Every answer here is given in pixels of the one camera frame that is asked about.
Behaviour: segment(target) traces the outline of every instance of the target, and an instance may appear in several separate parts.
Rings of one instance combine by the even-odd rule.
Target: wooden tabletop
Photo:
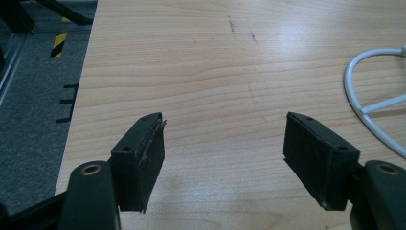
[[[145,214],[124,229],[350,229],[283,161],[286,113],[311,116],[403,168],[356,117],[343,73],[366,50],[405,44],[406,2],[100,0],[56,192],[142,116],[162,112],[166,160]],[[372,57],[354,73],[361,104],[406,89],[406,58]],[[375,120],[406,145],[406,105]]]

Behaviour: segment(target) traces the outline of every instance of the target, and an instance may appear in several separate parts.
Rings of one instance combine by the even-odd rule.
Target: pen mark
[[[231,33],[233,33],[233,37],[236,38],[236,35],[234,34],[234,24],[233,24],[233,22],[231,21],[230,15],[229,15],[228,17],[229,17],[229,23],[230,23]]]
[[[253,38],[253,40],[254,40],[255,42],[257,42],[257,40],[255,39],[255,35],[254,35],[253,32],[251,32],[251,37]]]

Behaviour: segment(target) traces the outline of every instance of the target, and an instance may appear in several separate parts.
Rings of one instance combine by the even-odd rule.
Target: coiled white cable
[[[364,123],[364,125],[377,138],[379,138],[379,140],[385,143],[385,145],[387,145],[389,148],[391,148],[392,150],[394,150],[395,152],[406,158],[406,149],[403,146],[401,146],[397,141],[395,141],[392,137],[386,134],[386,132],[384,132],[369,116],[369,114],[382,108],[406,102],[406,94],[380,103],[375,103],[366,107],[362,107],[354,93],[352,86],[352,72],[355,68],[355,65],[358,62],[360,62],[365,58],[370,58],[372,56],[387,56],[387,55],[406,57],[406,46],[403,46],[400,49],[370,50],[358,55],[352,61],[350,61],[349,65],[346,68],[346,72],[344,74],[344,86],[352,108],[354,109],[358,117],[361,119],[361,121]]]

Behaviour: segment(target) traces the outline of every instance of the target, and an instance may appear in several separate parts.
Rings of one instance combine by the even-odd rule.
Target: gray carpet
[[[96,1],[64,2],[93,17]],[[35,22],[61,16],[25,2]],[[8,36],[0,24],[0,45]],[[68,32],[61,57],[50,57],[57,33],[34,33],[0,106],[0,202],[14,214],[54,195],[66,138],[70,103],[79,83],[90,31]]]

